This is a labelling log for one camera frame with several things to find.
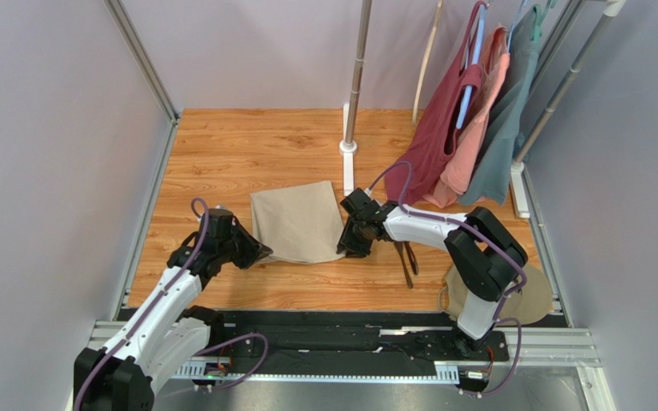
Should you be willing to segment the beige cloth napkin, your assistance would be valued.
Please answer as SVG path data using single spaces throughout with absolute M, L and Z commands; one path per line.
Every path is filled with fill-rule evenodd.
M 253 237 L 268 246 L 268 262 L 314 265 L 344 257 L 344 222 L 330 181 L 250 194 Z

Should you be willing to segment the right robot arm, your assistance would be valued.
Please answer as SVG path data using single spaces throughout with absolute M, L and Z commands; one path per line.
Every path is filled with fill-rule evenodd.
M 360 188 L 340 205 L 347 220 L 338 252 L 349 258 L 369 256 L 375 241 L 414 242 L 449 253 L 467 291 L 456 332 L 469 350 L 485 343 L 506 298 L 527 283 L 527 253 L 487 208 L 467 214 L 425 211 L 396 201 L 380 203 Z

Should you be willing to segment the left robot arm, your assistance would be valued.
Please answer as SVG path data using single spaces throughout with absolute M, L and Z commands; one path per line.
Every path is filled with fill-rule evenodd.
M 74 364 L 75 410 L 150 410 L 157 394 L 194 356 L 239 343 L 265 341 L 248 333 L 231 340 L 221 313 L 192 306 L 225 264 L 247 270 L 272 254 L 227 209 L 212 208 L 169 257 L 145 302 L 100 348 L 84 348 Z

